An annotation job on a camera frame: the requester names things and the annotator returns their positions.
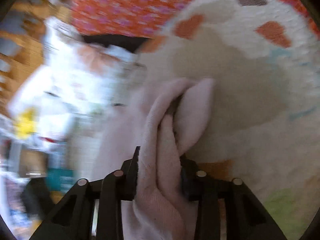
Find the pink sweater with grey cuffs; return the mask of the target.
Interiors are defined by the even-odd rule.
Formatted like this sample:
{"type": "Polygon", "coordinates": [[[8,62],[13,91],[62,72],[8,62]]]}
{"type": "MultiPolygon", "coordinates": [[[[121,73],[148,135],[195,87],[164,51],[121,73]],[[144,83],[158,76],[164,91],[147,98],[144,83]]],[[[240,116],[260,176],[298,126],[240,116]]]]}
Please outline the pink sweater with grey cuffs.
{"type": "Polygon", "coordinates": [[[152,83],[112,108],[91,178],[119,169],[139,148],[136,195],[121,204],[125,239],[193,239],[197,205],[182,194],[180,157],[209,123],[214,86],[208,78],[152,83]]]}

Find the teal printed package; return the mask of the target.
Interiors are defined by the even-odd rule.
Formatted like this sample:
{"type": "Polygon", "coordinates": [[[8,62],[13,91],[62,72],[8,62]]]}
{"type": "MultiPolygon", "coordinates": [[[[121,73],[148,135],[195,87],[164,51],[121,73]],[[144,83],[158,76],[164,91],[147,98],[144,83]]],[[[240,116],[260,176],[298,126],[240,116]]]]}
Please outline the teal printed package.
{"type": "Polygon", "coordinates": [[[49,191],[58,191],[63,194],[74,185],[73,170],[66,168],[50,168],[47,171],[46,185],[49,191]]]}

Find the brown cardboard box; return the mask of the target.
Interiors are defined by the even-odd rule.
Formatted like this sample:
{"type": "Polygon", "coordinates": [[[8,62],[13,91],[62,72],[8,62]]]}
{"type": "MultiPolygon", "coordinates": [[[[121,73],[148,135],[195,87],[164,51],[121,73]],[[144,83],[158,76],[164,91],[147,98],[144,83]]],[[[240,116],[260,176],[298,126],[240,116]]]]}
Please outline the brown cardboard box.
{"type": "Polygon", "coordinates": [[[23,149],[20,155],[18,174],[22,178],[47,176],[47,154],[41,151],[23,149]]]}

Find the white plastic bag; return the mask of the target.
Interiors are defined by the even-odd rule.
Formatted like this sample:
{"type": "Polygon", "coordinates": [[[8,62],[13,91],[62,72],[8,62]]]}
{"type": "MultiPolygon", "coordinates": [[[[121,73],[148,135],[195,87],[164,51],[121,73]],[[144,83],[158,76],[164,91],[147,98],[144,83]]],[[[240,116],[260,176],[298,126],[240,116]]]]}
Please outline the white plastic bag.
{"type": "Polygon", "coordinates": [[[68,139],[73,125],[74,116],[70,113],[42,115],[37,120],[36,132],[31,135],[29,146],[48,152],[68,139]]]}

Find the yellow plastic bag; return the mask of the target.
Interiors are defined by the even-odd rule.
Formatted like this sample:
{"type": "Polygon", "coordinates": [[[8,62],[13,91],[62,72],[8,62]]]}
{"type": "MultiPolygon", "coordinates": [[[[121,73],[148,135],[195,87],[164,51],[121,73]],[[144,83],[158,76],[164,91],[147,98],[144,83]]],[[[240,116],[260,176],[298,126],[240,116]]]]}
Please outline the yellow plastic bag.
{"type": "Polygon", "coordinates": [[[15,135],[18,139],[26,140],[36,132],[36,108],[29,107],[20,113],[15,120],[15,135]]]}

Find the white floral pillow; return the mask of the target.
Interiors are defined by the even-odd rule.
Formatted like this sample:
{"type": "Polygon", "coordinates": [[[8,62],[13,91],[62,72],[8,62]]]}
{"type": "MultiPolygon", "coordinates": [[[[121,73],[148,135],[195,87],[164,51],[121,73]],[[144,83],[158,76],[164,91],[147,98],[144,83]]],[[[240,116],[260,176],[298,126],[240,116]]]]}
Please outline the white floral pillow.
{"type": "Polygon", "coordinates": [[[42,115],[70,113],[101,123],[105,109],[125,105],[132,89],[146,76],[137,55],[124,48],[87,44],[76,29],[51,17],[45,21],[44,62],[22,83],[9,101],[16,120],[35,107],[42,115]]]}

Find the quilted heart-pattern bedspread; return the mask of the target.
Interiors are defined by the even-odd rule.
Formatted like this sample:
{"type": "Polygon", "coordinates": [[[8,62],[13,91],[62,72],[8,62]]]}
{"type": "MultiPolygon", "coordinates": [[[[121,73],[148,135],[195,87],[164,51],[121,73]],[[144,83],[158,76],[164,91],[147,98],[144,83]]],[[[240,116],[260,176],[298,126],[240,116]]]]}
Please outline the quilted heart-pattern bedspread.
{"type": "Polygon", "coordinates": [[[195,0],[140,52],[149,82],[216,81],[211,122],[188,155],[241,178],[288,239],[319,208],[319,38],[278,0],[195,0]]]}

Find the red floral cushion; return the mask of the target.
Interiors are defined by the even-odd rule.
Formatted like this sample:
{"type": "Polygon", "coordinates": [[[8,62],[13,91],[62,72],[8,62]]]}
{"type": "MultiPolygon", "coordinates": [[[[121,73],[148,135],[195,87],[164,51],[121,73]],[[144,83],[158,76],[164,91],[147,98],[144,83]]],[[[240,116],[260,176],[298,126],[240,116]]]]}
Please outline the red floral cushion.
{"type": "Polygon", "coordinates": [[[72,24],[85,36],[152,38],[194,0],[72,0],[72,24]]]}

